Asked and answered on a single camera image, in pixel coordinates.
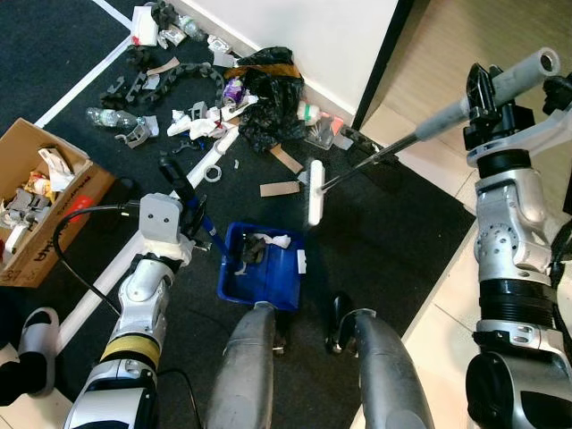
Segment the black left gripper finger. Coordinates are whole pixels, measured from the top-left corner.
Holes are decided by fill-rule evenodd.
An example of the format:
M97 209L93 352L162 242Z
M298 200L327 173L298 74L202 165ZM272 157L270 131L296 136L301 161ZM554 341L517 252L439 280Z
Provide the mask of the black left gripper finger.
M177 197L180 197L185 208L191 209L195 213L203 211L203 205L200 203L196 189L189 182L183 168L171 156L160 156L159 166L164 178L171 183L174 192Z
M198 197L195 187L183 174L179 175L179 197L183 204L180 226L213 226L206 214L206 201Z

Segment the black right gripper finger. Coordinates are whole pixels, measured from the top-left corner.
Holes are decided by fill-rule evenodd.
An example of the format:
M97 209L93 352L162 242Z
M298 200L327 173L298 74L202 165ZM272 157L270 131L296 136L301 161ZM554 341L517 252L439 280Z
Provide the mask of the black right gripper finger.
M479 64L471 65L468 74L468 114L499 115L492 77Z

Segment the grey handled white hand brush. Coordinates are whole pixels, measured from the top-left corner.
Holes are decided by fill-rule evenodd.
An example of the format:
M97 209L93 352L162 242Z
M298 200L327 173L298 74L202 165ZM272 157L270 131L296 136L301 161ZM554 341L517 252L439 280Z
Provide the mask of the grey handled white hand brush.
M559 74L561 62L559 54L554 49L544 46L538 52L531 54L511 68L490 74L495 86L495 99L498 107L510 101L515 101L520 95L525 94L532 88L540 87L551 77ZM375 142L371 142L375 147L373 154L355 164L350 171L327 179L326 168L322 161L311 161L309 167L301 175L307 180L307 226L316 226L322 221L324 215L325 195L330 189L336 187L352 174L363 171L367 166L380 163L388 156L395 156L405 148L412 147L413 144L421 140L437 138L447 130L453 130L461 123L468 123L470 119L475 119L477 115L468 114L468 78L466 86L466 97L457 102L444 107L433 117L426 119L414 128L404 138L397 139L389 146L380 147Z

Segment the blue plastic dustpan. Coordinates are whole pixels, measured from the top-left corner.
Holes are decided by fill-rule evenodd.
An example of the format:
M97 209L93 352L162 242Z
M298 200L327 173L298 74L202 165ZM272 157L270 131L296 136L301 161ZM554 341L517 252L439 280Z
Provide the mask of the blue plastic dustpan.
M254 238L254 233L260 232L270 236L289 234L290 248L271 246L268 250L263 249L260 261L245 262L241 253L246 249L246 239ZM217 298L246 306L265 301L283 312L299 310L302 277L306 273L307 264L302 233L273 226L233 222L224 234L218 234L228 246L229 252L220 252L222 262L218 265L214 285Z

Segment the white crumpled paper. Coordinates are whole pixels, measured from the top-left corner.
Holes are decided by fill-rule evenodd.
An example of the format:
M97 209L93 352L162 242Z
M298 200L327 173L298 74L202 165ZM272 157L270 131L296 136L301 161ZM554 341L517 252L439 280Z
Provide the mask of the white crumpled paper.
M265 233L254 233L254 237L257 240L263 242L263 247L268 250L271 246L279 247L282 249L290 248L291 236L289 234L278 234L278 236L270 236L270 234Z

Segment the brown cardboard strip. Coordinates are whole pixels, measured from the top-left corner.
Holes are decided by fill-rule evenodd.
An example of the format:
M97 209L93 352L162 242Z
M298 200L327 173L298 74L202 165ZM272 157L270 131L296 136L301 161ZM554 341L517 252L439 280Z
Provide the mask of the brown cardboard strip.
M262 198L295 195L301 192L302 185L299 182L274 182L260 185Z
M285 166L287 169L290 169L290 171L293 172L293 174L299 174L299 172L302 172L304 169L302 163L299 163L299 161L295 159L294 156L287 154L287 152L283 150L282 144L278 144L278 146L271 147L269 150L269 154L271 156L274 156L274 158L277 159L279 163L282 164L282 166Z

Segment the large clear plastic bottle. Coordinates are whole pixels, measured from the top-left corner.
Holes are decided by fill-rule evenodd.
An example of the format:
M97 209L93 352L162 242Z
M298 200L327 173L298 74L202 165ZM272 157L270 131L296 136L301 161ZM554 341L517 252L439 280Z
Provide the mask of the large clear plastic bottle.
M85 110L85 115L91 125L106 130L133 131L140 124L140 118L122 110L90 107Z

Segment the purple can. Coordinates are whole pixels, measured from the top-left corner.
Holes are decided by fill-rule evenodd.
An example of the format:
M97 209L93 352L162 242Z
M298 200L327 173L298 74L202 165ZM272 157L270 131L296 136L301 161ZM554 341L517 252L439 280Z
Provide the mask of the purple can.
M244 99L244 83L242 83L241 78L229 79L225 82L223 87L223 98L222 105L237 105Z

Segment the black garbage bag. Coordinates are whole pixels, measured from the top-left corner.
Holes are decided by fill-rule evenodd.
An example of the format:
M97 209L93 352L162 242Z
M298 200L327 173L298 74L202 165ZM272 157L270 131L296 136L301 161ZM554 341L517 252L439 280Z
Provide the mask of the black garbage bag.
M224 78L240 79L258 101L242 112L240 134L254 151L265 154L278 144L306 137L297 116L304 79L286 46L269 46L237 61Z

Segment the crushed clear plastic container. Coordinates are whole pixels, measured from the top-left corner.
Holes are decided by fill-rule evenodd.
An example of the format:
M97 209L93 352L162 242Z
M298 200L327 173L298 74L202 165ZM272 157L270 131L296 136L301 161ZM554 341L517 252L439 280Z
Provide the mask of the crushed clear plastic container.
M330 150L332 147L332 140L338 132L332 129L332 122L327 118L319 120L307 131L306 138L304 139L306 143L309 143L312 147L318 147L322 150Z

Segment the brown cardboard box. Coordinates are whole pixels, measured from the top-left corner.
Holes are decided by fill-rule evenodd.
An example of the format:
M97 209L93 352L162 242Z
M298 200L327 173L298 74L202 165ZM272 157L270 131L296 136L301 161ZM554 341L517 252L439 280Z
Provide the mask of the brown cardboard box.
M0 200L5 202L15 197L17 189L28 182L33 172L49 172L48 164L39 155L41 148L56 148L75 177L70 187L57 193L45 220L18 240L20 245L12 255L3 253L4 246L13 241L13 232L0 226L0 289L40 286L58 261L53 247L56 225L74 209L98 204L117 181L81 148L18 118L0 136Z

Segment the green label plastic bottle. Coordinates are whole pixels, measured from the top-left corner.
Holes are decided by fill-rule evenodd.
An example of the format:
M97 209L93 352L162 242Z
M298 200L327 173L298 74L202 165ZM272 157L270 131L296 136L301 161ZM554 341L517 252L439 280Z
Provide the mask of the green label plastic bottle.
M310 104L307 101L301 101L298 105L297 118L302 120L306 126L315 126L318 120L322 118L322 111L315 104Z

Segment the grey slipper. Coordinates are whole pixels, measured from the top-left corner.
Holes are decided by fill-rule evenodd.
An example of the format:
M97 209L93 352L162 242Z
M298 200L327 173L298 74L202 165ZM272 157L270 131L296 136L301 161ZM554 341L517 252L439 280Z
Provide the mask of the grey slipper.
M33 310L25 320L18 357L28 380L26 393L33 398L44 397L54 388L58 335L60 318L52 307Z

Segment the silver right robot leg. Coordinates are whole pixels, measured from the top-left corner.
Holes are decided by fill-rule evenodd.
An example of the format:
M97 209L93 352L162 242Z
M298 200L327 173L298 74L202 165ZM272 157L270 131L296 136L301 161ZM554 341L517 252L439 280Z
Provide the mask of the silver right robot leg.
M357 307L343 291L332 295L331 310L326 351L356 351L367 428L433 429L424 385L398 333L373 309Z

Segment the grey plastic bracket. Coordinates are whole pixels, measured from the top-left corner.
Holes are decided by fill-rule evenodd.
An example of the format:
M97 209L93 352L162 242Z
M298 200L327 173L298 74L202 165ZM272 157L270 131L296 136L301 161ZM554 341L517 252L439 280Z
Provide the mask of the grey plastic bracket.
M144 119L139 119L138 125L136 125L134 130L127 132L127 134L115 135L114 137L125 144L125 146L136 148L138 146L142 146L144 142L147 142L148 139L151 139L154 136L154 127L150 125L150 122L147 122L147 120Z

